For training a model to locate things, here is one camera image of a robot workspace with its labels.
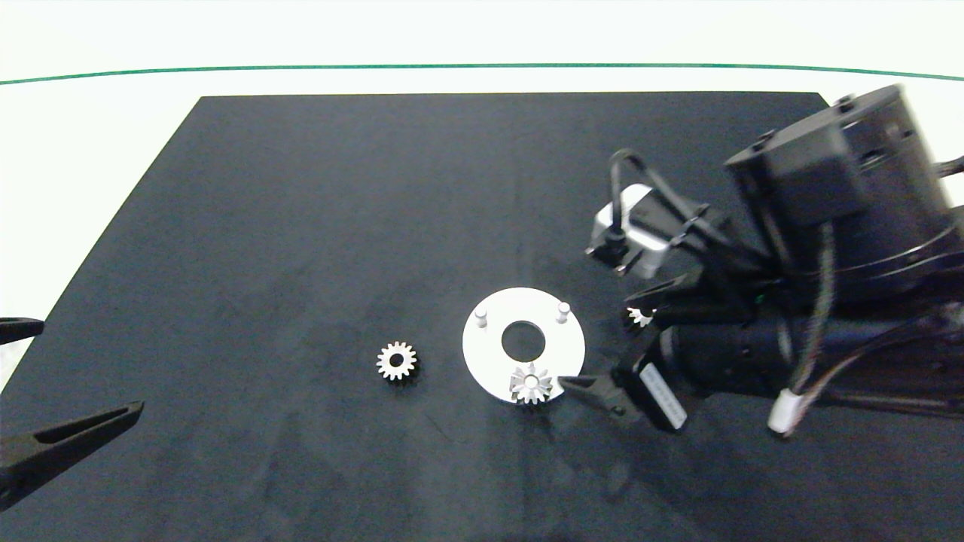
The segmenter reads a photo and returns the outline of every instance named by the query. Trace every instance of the silver gear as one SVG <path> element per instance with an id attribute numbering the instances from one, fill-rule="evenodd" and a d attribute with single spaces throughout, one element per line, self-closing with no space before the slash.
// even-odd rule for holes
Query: silver gear
<path id="1" fill-rule="evenodd" d="M 629 311 L 629 319 L 632 320 L 632 323 L 641 328 L 645 328 L 646 324 L 653 320 L 652 316 L 644 316 L 643 311 L 639 309 L 626 308 L 626 310 Z"/>
<path id="2" fill-rule="evenodd" d="M 391 364 L 391 357 L 394 355 L 399 355 L 402 357 L 401 363 L 397 366 Z M 411 346 L 404 342 L 396 341 L 395 343 L 389 343 L 387 347 L 382 348 L 382 353 L 378 355 L 378 372 L 382 374 L 382 377 L 389 380 L 403 380 L 412 375 L 415 371 L 415 364 L 418 363 L 418 359 L 415 357 L 415 351 Z"/>
<path id="3" fill-rule="evenodd" d="M 549 392 L 552 391 L 552 378 L 546 376 L 549 372 L 545 369 L 536 372 L 533 363 L 516 370 L 509 378 L 509 390 L 512 392 L 512 400 L 516 402 L 537 404 L 549 400 Z"/>

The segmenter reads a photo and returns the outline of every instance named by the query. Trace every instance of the white disc with hole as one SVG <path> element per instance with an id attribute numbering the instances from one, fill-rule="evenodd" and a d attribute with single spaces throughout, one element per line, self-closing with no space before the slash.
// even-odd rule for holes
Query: white disc with hole
<path id="1" fill-rule="evenodd" d="M 516 322 L 535 326 L 546 340 L 542 354 L 532 364 L 551 377 L 549 397 L 562 394 L 559 376 L 576 376 L 582 370 L 586 342 L 569 304 L 535 288 L 506 288 L 482 300 L 469 313 L 462 332 L 462 353 L 472 378 L 486 392 L 515 403 L 510 390 L 512 373 L 530 362 L 514 360 L 502 347 L 502 334 Z"/>

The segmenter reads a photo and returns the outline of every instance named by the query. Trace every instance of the black cable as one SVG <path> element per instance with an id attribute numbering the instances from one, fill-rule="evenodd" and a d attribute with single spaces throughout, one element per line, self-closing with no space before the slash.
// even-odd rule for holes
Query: black cable
<path id="1" fill-rule="evenodd" d="M 612 223 L 609 225 L 609 231 L 617 236 L 625 235 L 623 232 L 623 182 L 619 173 L 619 162 L 609 158 L 609 195 L 612 200 Z"/>
<path id="2" fill-rule="evenodd" d="M 820 277 L 817 298 L 814 301 L 814 313 L 807 325 L 807 342 L 803 353 L 790 377 L 790 391 L 800 395 L 801 390 L 810 379 L 810 375 L 817 365 L 823 337 L 826 334 L 827 320 L 833 310 L 836 293 L 836 248 L 834 243 L 834 226 L 831 221 L 820 225 Z"/>
<path id="3" fill-rule="evenodd" d="M 860 361 L 867 354 L 884 348 L 909 342 L 911 340 L 938 338 L 943 336 L 954 336 L 960 333 L 961 311 L 959 306 L 949 305 L 937 310 L 938 313 L 928 312 L 908 320 L 896 328 L 885 332 L 882 335 L 868 340 L 860 346 L 854 348 L 849 354 L 830 367 L 817 381 L 802 394 L 802 400 L 793 416 L 790 428 L 784 433 L 789 437 L 796 429 L 797 425 L 806 416 L 810 407 L 820 399 L 820 395 L 830 384 L 830 381 L 840 374 L 844 369 Z"/>
<path id="4" fill-rule="evenodd" d="M 613 192 L 613 221 L 616 220 L 616 203 L 619 202 L 619 220 L 622 223 L 622 202 L 621 197 L 618 193 L 621 189 L 620 182 L 620 165 L 623 161 L 629 162 L 636 172 L 641 176 L 645 177 L 650 181 L 651 186 L 656 189 L 656 192 L 661 196 L 663 200 L 668 203 L 667 208 L 676 217 L 682 221 L 686 222 L 693 218 L 693 209 L 675 190 L 669 185 L 669 183 L 664 179 L 656 170 L 650 168 L 638 152 L 633 149 L 619 149 L 609 157 L 609 177 L 610 177 L 610 189 Z M 709 221 L 703 218 L 699 218 L 693 223 L 693 229 L 699 233 L 702 237 L 711 241 L 717 245 L 720 245 L 733 253 L 739 254 L 743 257 L 749 257 L 751 261 L 755 264 L 765 266 L 766 257 L 753 251 L 752 249 L 745 247 L 741 244 L 735 243 L 730 237 L 724 234 L 722 231 L 718 230 L 716 226 L 711 224 Z"/>
<path id="5" fill-rule="evenodd" d="M 934 164 L 934 172 L 937 176 L 951 176 L 964 173 L 964 156 L 960 156 L 950 162 L 938 162 Z"/>

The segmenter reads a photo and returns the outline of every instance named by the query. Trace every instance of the robotic arm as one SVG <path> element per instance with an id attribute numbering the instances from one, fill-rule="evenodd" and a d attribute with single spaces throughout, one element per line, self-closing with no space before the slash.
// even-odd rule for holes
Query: robotic arm
<path id="1" fill-rule="evenodd" d="M 964 207 L 938 186 L 961 162 L 931 163 L 896 86 L 767 132 L 726 162 L 762 253 L 616 152 L 587 254 L 647 280 L 680 250 L 699 263 L 625 300 L 633 339 L 608 374 L 560 383 L 673 432 L 717 392 L 774 398 L 783 436 L 813 404 L 964 418 Z M 645 184 L 623 189 L 624 165 Z"/>

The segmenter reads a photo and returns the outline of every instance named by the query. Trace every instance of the black table surface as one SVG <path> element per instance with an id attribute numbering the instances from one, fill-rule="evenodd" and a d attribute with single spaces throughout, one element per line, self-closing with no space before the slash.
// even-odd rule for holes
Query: black table surface
<path id="1" fill-rule="evenodd" d="M 964 424 L 717 395 L 680 436 L 563 395 L 487 395 L 461 352 L 508 286 L 571 303 L 583 372 L 634 284 L 585 258 L 606 159 L 640 149 L 749 222 L 721 164 L 813 94 L 201 99 L 47 320 L 2 401 L 15 433 L 146 402 L 0 515 L 28 540 L 961 540 Z M 416 386 L 376 372 L 413 344 Z"/>

